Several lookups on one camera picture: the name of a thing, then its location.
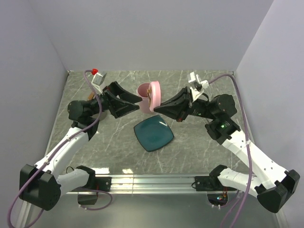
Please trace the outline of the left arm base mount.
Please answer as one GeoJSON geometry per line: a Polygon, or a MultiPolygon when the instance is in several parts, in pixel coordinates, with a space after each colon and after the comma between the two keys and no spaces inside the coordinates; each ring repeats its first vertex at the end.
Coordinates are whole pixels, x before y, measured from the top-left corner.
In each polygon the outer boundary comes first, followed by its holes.
{"type": "Polygon", "coordinates": [[[90,194],[78,194],[77,202],[79,206],[85,209],[87,206],[95,205],[97,201],[102,198],[101,194],[104,194],[109,197],[109,202],[106,205],[96,209],[87,208],[87,210],[98,210],[108,207],[113,201],[113,197],[110,193],[111,184],[111,177],[97,177],[91,187],[85,187],[85,189],[88,190],[90,194]]]}

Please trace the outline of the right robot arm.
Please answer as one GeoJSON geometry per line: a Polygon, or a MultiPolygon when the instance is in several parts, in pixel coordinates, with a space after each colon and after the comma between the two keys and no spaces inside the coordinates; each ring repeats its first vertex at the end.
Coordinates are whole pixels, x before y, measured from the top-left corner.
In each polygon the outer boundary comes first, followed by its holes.
{"type": "Polygon", "coordinates": [[[177,122],[189,115],[207,118],[205,125],[209,136],[231,151],[248,168],[249,173],[236,172],[225,165],[218,165],[210,173],[210,185],[215,190],[223,187],[247,192],[257,198],[268,211],[277,213],[294,194],[300,175],[287,170],[259,149],[240,126],[232,120],[237,113],[233,96],[218,95],[211,101],[194,99],[193,90],[185,87],[173,98],[161,103],[154,110],[177,122]]]}

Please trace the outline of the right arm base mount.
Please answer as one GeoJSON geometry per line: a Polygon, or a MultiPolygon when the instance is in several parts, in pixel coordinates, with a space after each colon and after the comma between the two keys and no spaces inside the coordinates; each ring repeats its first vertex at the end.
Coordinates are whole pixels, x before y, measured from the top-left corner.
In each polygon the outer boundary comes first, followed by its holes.
{"type": "Polygon", "coordinates": [[[195,176],[191,187],[196,192],[206,192],[208,203],[212,207],[218,208],[228,205],[230,191],[237,191],[235,188],[223,186],[215,177],[211,176],[195,176]]]}

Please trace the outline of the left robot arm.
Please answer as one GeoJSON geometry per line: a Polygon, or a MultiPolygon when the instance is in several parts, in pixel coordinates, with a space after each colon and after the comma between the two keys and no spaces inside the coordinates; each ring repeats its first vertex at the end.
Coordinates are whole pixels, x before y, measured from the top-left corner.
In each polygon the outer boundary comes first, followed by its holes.
{"type": "Polygon", "coordinates": [[[72,172],[61,172],[75,153],[96,134],[99,120],[94,115],[109,111],[120,118],[139,109],[142,98],[124,90],[116,81],[106,86],[91,100],[74,100],[68,105],[68,118],[72,125],[65,137],[53,150],[35,165],[25,165],[20,171],[19,198],[49,211],[60,197],[72,190],[96,189],[95,171],[78,166],[72,172]]]}

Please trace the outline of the pink cylindrical container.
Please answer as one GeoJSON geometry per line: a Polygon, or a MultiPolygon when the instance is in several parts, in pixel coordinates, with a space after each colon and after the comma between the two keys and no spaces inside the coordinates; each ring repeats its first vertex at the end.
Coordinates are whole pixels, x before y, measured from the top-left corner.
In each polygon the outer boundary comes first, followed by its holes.
{"type": "Polygon", "coordinates": [[[152,114],[153,111],[150,110],[149,98],[147,90],[149,89],[150,83],[143,83],[137,88],[137,95],[142,98],[142,101],[138,103],[140,111],[144,114],[152,114]]]}

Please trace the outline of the grey cylindrical container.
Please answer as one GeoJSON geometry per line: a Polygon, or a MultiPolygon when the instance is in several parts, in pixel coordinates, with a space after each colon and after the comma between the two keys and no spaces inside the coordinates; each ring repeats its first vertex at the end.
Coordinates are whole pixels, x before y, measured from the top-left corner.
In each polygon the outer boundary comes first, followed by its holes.
{"type": "MultiPolygon", "coordinates": [[[[88,100],[88,101],[91,101],[91,100],[93,100],[94,98],[95,98],[95,95],[94,95],[93,92],[91,92],[91,94],[88,96],[87,100],[88,100]]],[[[107,111],[102,112],[102,113],[100,114],[99,121],[101,122],[102,120],[104,120],[104,119],[107,117],[107,114],[108,114],[107,111]]],[[[94,114],[92,117],[96,119],[96,118],[98,117],[98,114],[94,114]]]]}

